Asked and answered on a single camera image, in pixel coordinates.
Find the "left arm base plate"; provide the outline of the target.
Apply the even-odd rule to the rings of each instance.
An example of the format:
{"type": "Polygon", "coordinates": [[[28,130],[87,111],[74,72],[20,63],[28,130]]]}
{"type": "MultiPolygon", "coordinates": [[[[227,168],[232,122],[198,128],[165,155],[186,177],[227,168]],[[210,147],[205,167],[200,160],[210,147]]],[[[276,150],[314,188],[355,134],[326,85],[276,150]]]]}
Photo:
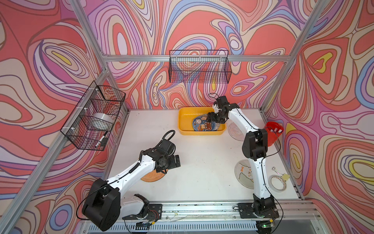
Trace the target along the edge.
{"type": "Polygon", "coordinates": [[[147,220],[157,221],[162,218],[163,205],[161,203],[152,203],[145,205],[139,214],[132,214],[123,217],[123,220],[147,220]]]}

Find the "pink rainbow unicorn coaster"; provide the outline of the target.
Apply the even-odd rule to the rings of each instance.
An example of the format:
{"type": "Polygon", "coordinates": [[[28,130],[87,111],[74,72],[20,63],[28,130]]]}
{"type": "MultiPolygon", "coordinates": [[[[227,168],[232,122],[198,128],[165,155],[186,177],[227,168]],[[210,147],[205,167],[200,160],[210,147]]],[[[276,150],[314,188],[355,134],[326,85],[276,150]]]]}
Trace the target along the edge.
{"type": "Polygon", "coordinates": [[[228,133],[233,139],[237,141],[244,141],[244,138],[245,138],[244,134],[234,122],[231,122],[228,125],[228,133]]]}

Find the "orange round coaster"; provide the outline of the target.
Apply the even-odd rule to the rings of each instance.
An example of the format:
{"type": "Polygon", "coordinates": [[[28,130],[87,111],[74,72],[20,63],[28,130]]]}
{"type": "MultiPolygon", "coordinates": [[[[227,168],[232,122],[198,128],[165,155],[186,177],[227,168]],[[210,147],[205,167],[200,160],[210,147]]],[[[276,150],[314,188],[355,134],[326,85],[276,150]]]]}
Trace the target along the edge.
{"type": "Polygon", "coordinates": [[[141,180],[144,181],[144,182],[156,182],[156,181],[162,179],[164,176],[165,176],[164,173],[162,173],[162,172],[157,173],[154,170],[154,171],[146,174],[145,176],[143,176],[141,178],[141,180]]]}

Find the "blue toast cartoon coaster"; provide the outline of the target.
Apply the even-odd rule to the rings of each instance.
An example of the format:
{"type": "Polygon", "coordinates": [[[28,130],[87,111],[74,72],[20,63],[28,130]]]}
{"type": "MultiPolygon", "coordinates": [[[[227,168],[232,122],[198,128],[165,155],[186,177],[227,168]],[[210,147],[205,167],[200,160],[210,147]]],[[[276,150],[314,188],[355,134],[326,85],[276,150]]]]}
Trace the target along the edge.
{"type": "Polygon", "coordinates": [[[217,131],[220,127],[219,123],[209,122],[207,120],[207,114],[197,116],[192,121],[192,127],[194,131],[217,131]]]}

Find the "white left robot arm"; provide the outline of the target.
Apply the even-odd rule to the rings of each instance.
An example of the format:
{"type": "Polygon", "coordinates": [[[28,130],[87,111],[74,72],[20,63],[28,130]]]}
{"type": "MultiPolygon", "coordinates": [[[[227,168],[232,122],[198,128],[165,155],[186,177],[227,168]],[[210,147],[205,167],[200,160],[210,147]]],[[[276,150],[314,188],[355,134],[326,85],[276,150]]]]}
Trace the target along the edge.
{"type": "Polygon", "coordinates": [[[125,197],[127,191],[144,176],[156,171],[166,174],[181,166],[176,146],[162,139],[155,147],[141,151],[138,160],[121,173],[103,180],[97,179],[82,201],[82,214],[101,231],[107,231],[119,218],[132,216],[147,219],[151,210],[149,201],[140,194],[125,197]]]}

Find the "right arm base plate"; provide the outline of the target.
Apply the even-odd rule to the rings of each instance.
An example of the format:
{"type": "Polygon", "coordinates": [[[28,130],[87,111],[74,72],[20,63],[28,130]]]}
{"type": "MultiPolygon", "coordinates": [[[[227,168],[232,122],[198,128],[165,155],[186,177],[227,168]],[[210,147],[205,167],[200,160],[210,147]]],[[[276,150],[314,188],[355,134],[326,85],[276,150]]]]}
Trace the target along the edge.
{"type": "Polygon", "coordinates": [[[237,206],[241,218],[277,219],[280,217],[274,203],[267,205],[257,202],[238,203],[237,206]]]}

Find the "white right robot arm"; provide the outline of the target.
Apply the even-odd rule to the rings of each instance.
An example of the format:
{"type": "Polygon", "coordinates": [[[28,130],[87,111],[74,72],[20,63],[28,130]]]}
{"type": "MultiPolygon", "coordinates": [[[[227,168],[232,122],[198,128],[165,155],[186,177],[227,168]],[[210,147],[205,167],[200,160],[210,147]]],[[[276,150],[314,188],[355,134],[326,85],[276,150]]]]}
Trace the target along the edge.
{"type": "Polygon", "coordinates": [[[209,122],[224,124],[231,120],[244,135],[243,155],[248,159],[254,181],[253,213],[264,217],[276,209],[274,197],[266,186],[266,157],[268,151],[267,131],[252,123],[239,105],[229,103],[226,96],[218,97],[213,104],[213,112],[207,114],[209,122]]]}

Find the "beige white dog coaster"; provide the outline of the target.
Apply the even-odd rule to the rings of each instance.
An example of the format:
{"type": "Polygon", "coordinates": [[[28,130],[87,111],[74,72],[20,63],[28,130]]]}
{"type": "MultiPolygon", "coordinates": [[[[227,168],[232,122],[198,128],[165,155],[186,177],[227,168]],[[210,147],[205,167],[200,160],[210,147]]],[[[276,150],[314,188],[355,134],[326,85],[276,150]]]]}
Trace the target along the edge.
{"type": "Polygon", "coordinates": [[[237,162],[234,168],[234,173],[236,179],[242,186],[248,189],[254,189],[252,170],[248,160],[237,162]]]}

